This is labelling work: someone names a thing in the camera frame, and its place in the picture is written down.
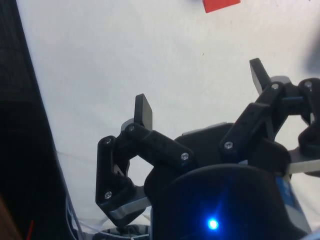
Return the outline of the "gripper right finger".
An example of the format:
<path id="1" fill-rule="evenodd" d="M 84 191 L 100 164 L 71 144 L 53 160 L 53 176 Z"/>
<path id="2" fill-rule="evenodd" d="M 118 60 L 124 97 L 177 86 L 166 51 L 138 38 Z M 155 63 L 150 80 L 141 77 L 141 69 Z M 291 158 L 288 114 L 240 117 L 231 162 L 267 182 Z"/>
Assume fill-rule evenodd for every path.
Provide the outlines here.
<path id="1" fill-rule="evenodd" d="M 301 116 L 307 128 L 298 136 L 303 156 L 320 157 L 320 80 L 308 78 L 298 85 L 272 81 L 261 60 L 249 61 L 252 79 L 259 92 L 219 144 L 221 154 L 238 160 L 261 139 L 274 141 L 288 116 Z"/>

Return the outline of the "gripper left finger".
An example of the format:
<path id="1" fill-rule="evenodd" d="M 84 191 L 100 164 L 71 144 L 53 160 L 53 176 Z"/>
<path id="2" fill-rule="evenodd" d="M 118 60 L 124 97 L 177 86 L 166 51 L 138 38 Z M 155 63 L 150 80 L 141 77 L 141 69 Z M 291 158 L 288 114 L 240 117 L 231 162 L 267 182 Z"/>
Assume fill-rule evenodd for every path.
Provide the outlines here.
<path id="1" fill-rule="evenodd" d="M 122 203 L 138 191 L 138 186 L 128 177 L 130 160 L 136 156 L 153 167 L 165 166 L 177 174 L 196 166 L 192 150 L 153 130 L 153 112 L 144 94 L 135 97 L 133 122 L 118 137 L 106 136 L 97 144 L 97 203 L 108 202 L 108 192 L 115 203 Z"/>

